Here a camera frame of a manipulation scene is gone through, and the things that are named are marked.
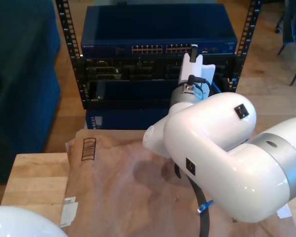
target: blue cable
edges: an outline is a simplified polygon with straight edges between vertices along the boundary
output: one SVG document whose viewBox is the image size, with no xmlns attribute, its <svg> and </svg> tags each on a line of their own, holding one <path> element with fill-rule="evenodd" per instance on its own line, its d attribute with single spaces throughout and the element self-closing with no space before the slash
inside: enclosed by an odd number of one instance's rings
<svg viewBox="0 0 296 237">
<path fill-rule="evenodd" d="M 212 85 L 214 86 L 215 90 L 218 92 L 218 93 L 221 93 L 221 90 L 219 90 L 219 88 L 216 86 L 216 84 L 212 81 Z"/>
</svg>

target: blue server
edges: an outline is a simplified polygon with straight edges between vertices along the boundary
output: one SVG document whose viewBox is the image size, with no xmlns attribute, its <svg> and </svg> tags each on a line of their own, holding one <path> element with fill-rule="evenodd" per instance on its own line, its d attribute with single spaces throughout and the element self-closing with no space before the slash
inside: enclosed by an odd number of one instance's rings
<svg viewBox="0 0 296 237">
<path fill-rule="evenodd" d="M 174 57 L 198 45 L 201 54 L 233 54 L 237 37 L 223 4 L 89 6 L 84 58 Z"/>
</svg>

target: blue couch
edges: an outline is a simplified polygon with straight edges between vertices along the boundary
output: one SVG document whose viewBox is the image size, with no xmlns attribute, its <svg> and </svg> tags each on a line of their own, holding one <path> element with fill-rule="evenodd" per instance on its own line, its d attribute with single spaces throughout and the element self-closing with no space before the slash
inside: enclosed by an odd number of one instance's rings
<svg viewBox="0 0 296 237">
<path fill-rule="evenodd" d="M 51 0 L 0 1 L 0 183 L 17 154 L 43 149 L 60 95 L 59 45 Z"/>
</svg>

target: brown paper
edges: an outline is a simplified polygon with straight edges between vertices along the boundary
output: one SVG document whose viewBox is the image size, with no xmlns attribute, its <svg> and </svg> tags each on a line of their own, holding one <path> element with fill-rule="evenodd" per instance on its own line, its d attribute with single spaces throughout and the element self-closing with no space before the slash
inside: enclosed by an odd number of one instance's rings
<svg viewBox="0 0 296 237">
<path fill-rule="evenodd" d="M 71 152 L 66 197 L 78 209 L 69 237 L 198 237 L 195 193 L 174 163 L 142 147 L 143 131 L 81 130 Z M 248 224 L 215 203 L 209 208 L 210 237 L 296 237 L 292 217 L 277 214 Z"/>
</svg>

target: wooden table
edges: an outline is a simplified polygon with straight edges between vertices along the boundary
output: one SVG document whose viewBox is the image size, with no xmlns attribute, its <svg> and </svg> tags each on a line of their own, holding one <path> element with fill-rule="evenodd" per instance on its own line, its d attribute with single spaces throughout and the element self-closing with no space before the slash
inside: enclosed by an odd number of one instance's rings
<svg viewBox="0 0 296 237">
<path fill-rule="evenodd" d="M 68 175 L 67 153 L 19 154 L 1 204 L 34 211 L 59 226 Z"/>
</svg>

